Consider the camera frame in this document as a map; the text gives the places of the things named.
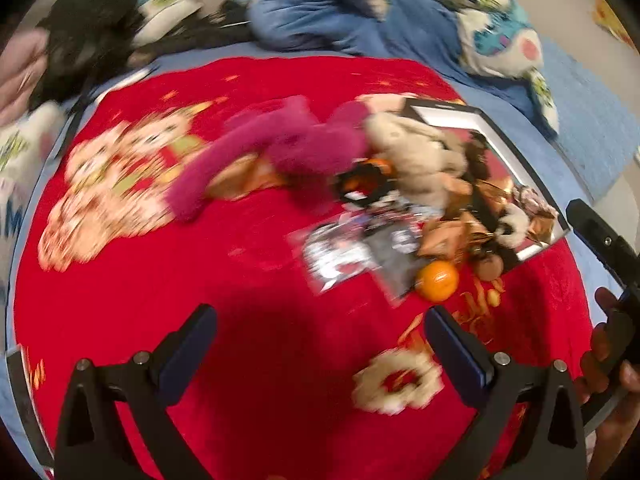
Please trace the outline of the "dark brown fuzzy hair clip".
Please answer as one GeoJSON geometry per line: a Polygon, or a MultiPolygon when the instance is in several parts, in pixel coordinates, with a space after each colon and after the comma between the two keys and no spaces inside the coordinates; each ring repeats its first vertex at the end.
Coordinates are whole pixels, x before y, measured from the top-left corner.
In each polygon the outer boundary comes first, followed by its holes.
{"type": "Polygon", "coordinates": [[[469,140],[463,143],[463,151],[468,169],[465,170],[465,180],[475,183],[485,181],[490,176],[490,167],[487,160],[489,144],[484,134],[472,131],[469,140]]]}

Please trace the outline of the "anime badge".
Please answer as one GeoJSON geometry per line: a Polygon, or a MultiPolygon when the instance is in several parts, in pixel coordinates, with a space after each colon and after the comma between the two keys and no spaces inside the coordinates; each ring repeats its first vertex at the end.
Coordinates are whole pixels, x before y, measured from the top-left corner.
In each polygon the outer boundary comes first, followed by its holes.
{"type": "Polygon", "coordinates": [[[363,227],[356,217],[341,216],[288,236],[302,260],[311,289],[323,294],[336,285],[375,269],[363,227]]]}

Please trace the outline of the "cream fuzzy headband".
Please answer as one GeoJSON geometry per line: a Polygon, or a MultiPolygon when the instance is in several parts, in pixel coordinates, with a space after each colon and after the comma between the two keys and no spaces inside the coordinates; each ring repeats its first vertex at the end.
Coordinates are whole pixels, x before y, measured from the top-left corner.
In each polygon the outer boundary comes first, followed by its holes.
{"type": "Polygon", "coordinates": [[[503,247],[516,249],[526,239],[528,227],[528,215],[520,207],[506,204],[494,232],[495,240],[503,247]]]}

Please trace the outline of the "pink crochet scrunchie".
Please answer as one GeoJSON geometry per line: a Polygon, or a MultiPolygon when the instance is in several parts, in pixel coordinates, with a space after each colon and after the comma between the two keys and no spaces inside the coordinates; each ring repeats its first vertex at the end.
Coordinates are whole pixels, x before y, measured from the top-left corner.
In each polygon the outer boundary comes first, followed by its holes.
{"type": "Polygon", "coordinates": [[[531,186],[520,185],[512,190],[512,198],[529,218],[544,217],[555,220],[558,212],[531,186]]]}

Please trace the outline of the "blue bed sheet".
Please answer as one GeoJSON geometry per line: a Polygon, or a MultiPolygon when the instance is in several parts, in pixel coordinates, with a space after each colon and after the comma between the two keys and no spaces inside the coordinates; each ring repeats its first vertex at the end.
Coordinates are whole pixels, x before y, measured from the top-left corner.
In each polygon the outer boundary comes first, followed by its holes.
{"type": "MultiPolygon", "coordinates": [[[[486,89],[462,84],[442,74],[432,62],[418,63],[432,68],[466,104],[482,110],[508,135],[521,153],[529,157],[529,162],[563,209],[570,200],[582,198],[618,235],[638,250],[639,203],[624,177],[629,164],[631,168],[636,165],[632,154],[639,145],[638,119],[626,110],[615,94],[605,89],[596,75],[583,68],[554,42],[544,39],[542,43],[544,76],[547,76],[560,108],[560,135],[551,141],[542,140],[543,135],[534,125],[504,99],[486,89]]],[[[154,64],[161,74],[241,55],[256,58],[348,57],[347,53],[334,47],[279,51],[267,47],[262,40],[252,40],[233,46],[168,54],[154,64]]],[[[577,235],[568,238],[586,287],[591,290],[613,284],[612,278],[604,278],[600,263],[584,244],[578,242],[577,235]]]]}

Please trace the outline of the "black shallow cardboard box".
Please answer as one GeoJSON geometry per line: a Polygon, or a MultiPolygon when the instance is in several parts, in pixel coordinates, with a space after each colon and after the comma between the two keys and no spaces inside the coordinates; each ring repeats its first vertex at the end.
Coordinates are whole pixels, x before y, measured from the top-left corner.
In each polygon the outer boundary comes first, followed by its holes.
{"type": "Polygon", "coordinates": [[[409,98],[401,116],[424,122],[443,132],[455,134],[462,142],[482,136],[486,141],[486,160],[489,177],[494,180],[511,179],[517,186],[533,188],[558,214],[552,224],[550,242],[536,242],[528,237],[515,249],[499,248],[504,270],[510,271],[529,258],[543,252],[570,232],[564,214],[533,166],[506,134],[477,107],[445,101],[409,98]]]}

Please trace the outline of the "orange mandarin fruit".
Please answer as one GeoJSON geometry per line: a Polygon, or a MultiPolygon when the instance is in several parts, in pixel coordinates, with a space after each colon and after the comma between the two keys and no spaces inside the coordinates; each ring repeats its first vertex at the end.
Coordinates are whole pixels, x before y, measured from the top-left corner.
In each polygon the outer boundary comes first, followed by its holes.
{"type": "Polygon", "coordinates": [[[434,260],[416,276],[416,291],[431,302],[447,300],[458,288],[459,273],[450,262],[434,260]]]}

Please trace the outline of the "cream crochet scrunchie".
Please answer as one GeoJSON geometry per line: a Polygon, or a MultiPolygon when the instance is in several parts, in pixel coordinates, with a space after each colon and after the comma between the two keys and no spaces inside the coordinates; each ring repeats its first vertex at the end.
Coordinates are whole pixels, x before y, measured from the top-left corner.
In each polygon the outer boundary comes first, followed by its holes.
{"type": "Polygon", "coordinates": [[[423,351],[385,350],[355,376],[357,408],[393,416],[405,408],[425,408],[444,388],[442,368],[423,351]]]}

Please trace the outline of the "beige plush rabbit toy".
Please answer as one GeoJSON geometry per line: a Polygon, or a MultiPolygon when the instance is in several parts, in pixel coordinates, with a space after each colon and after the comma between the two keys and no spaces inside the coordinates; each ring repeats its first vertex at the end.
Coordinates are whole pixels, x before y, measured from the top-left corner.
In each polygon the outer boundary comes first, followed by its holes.
{"type": "Polygon", "coordinates": [[[418,120],[392,113],[376,113],[363,123],[376,154],[396,172],[397,186],[411,203],[444,209],[452,192],[466,192],[461,184],[468,162],[459,141],[418,120]]]}

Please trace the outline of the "silver foil badge bag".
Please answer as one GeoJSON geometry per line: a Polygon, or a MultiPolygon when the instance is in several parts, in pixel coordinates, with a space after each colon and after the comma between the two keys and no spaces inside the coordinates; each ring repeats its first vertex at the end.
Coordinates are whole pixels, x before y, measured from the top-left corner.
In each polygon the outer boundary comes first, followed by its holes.
{"type": "Polygon", "coordinates": [[[369,248],[385,295],[393,304],[400,304],[413,290],[419,271],[433,259],[418,255],[420,240],[407,222],[387,223],[367,230],[363,241],[369,248]]]}

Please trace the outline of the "black white-lace scrunchie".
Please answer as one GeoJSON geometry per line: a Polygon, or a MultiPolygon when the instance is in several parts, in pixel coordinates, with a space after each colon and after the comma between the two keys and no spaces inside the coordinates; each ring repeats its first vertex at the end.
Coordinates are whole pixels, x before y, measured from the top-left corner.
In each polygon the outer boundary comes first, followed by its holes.
{"type": "Polygon", "coordinates": [[[358,160],[335,177],[333,189],[343,204],[366,209],[392,196],[396,191],[396,172],[382,158],[358,160]]]}

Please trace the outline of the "pink quilted jacket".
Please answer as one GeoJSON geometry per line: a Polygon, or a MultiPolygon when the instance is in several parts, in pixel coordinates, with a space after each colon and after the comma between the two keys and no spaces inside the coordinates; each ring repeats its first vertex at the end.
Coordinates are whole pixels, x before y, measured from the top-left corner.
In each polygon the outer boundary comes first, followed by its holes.
{"type": "Polygon", "coordinates": [[[17,32],[1,53],[0,125],[15,122],[28,109],[35,86],[47,69],[49,33],[43,28],[17,32]]]}

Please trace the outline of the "black puffer jacket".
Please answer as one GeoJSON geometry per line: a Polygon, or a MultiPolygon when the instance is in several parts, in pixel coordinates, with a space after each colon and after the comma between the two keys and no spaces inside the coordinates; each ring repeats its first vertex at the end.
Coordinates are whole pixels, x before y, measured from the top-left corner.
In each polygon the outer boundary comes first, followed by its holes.
{"type": "Polygon", "coordinates": [[[56,0],[38,23],[48,33],[47,67],[29,108],[62,103],[88,80],[100,84],[118,75],[142,21],[138,0],[56,0]]]}

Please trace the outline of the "blue fleece blanket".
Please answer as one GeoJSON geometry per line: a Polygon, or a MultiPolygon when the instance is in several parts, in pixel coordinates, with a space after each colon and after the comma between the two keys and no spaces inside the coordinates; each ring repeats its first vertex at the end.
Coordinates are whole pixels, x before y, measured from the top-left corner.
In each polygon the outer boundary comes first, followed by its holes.
{"type": "MultiPolygon", "coordinates": [[[[354,0],[250,0],[247,10],[254,35],[273,50],[334,47],[351,55],[419,62],[416,58],[390,52],[378,21],[360,11],[354,0]]],[[[498,97],[512,104],[503,96],[498,97]]],[[[544,136],[553,139],[544,134],[536,122],[532,124],[544,136]]]]}

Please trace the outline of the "monster print pillow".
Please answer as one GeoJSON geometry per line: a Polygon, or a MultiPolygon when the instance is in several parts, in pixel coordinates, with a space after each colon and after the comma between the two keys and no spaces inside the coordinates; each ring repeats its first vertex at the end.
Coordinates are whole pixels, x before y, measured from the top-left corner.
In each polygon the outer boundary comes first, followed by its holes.
{"type": "Polygon", "coordinates": [[[132,44],[143,47],[164,38],[187,18],[216,14],[224,0],[138,0],[143,22],[132,44]]]}

